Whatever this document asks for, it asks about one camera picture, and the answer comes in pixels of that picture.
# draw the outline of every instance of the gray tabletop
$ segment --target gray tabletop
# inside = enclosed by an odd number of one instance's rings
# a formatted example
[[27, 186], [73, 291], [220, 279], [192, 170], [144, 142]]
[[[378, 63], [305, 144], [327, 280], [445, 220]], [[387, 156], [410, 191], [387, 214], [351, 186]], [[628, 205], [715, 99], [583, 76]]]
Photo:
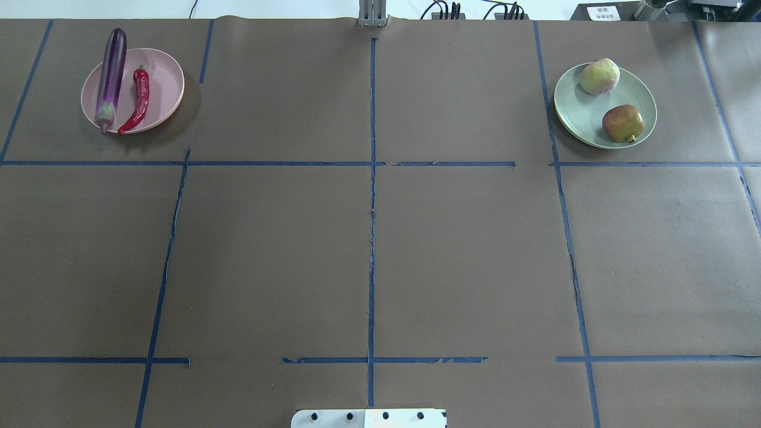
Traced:
[[[115, 27], [185, 77], [128, 136], [80, 108]], [[755, 426], [759, 37], [0, 21], [0, 425], [436, 407], [450, 426]], [[600, 57], [658, 106], [629, 149], [552, 106]]]

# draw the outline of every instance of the white floor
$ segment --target white floor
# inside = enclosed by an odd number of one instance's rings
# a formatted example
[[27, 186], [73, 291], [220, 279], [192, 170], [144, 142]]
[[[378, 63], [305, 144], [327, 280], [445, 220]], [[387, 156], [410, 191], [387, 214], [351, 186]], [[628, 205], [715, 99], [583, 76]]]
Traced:
[[[0, 18], [187, 18], [193, 1], [0, 0]], [[358, 0], [198, 0], [193, 18], [218, 18], [224, 15], [244, 18], [356, 17], [358, 3]], [[480, 0], [460, 3], [461, 11], [468, 19], [483, 18], [493, 5]], [[573, 0], [519, 1], [530, 17], [536, 20], [567, 20], [578, 3], [580, 2]], [[429, 0], [388, 0], [387, 12], [398, 18], [419, 19], [430, 4]]]

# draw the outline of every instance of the plate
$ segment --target plate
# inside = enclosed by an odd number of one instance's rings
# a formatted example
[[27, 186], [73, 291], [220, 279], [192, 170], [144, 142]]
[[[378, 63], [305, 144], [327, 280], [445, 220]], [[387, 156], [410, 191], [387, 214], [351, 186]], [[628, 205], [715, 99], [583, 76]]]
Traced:
[[[650, 90], [637, 76], [621, 70], [621, 77], [616, 87], [606, 94], [588, 94], [578, 84], [578, 76], [587, 65], [580, 64], [568, 70], [555, 86], [555, 110], [560, 122], [582, 142], [600, 149], [626, 149], [634, 147], [653, 132], [658, 110]], [[631, 104], [639, 110], [645, 129], [633, 144], [613, 142], [603, 131], [603, 116], [608, 110], [622, 104]]]
[[[180, 64], [171, 55], [150, 48], [127, 50], [122, 87], [119, 91], [119, 103], [116, 106], [116, 119], [111, 128], [108, 129], [110, 133], [116, 133], [119, 127], [131, 117], [135, 106], [137, 106], [137, 88], [132, 80], [132, 73], [141, 65], [148, 72], [150, 78], [148, 83], [151, 94], [148, 98], [148, 110], [145, 112], [145, 118], [142, 122], [126, 131], [125, 134], [139, 133], [164, 122], [177, 110], [180, 101], [183, 99], [185, 75]], [[103, 63], [100, 63], [90, 73], [88, 79], [84, 81], [81, 95], [82, 112], [90, 120], [90, 123], [98, 129], [100, 127], [95, 124], [95, 106], [102, 68]]]

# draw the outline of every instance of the pink plate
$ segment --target pink plate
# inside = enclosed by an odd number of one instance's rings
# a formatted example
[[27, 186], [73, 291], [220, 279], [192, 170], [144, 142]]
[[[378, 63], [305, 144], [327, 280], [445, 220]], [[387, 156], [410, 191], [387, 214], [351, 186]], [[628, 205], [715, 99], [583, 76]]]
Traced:
[[[138, 48], [127, 50], [127, 59], [124, 64], [122, 75], [122, 89], [119, 92], [119, 103], [116, 107], [116, 121], [108, 129], [110, 133], [116, 133], [132, 115], [137, 105], [138, 95], [132, 73], [139, 66], [143, 66], [150, 77], [149, 85], [151, 94], [148, 99], [148, 110], [145, 118], [139, 125], [126, 131], [125, 134], [139, 133], [157, 126], [164, 122], [177, 110], [180, 100], [185, 92], [185, 76], [180, 64], [169, 54], [150, 48]], [[82, 112], [95, 125], [95, 105], [97, 103], [97, 90], [100, 86], [100, 69], [103, 63], [95, 67], [82, 87]]]

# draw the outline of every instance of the metal bracket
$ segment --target metal bracket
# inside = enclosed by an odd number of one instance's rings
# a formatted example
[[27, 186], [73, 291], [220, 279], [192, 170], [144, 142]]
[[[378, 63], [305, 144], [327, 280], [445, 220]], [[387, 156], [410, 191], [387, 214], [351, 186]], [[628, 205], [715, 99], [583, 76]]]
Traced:
[[386, 0], [359, 0], [360, 27], [386, 27]]
[[300, 410], [291, 428], [447, 428], [441, 409]]

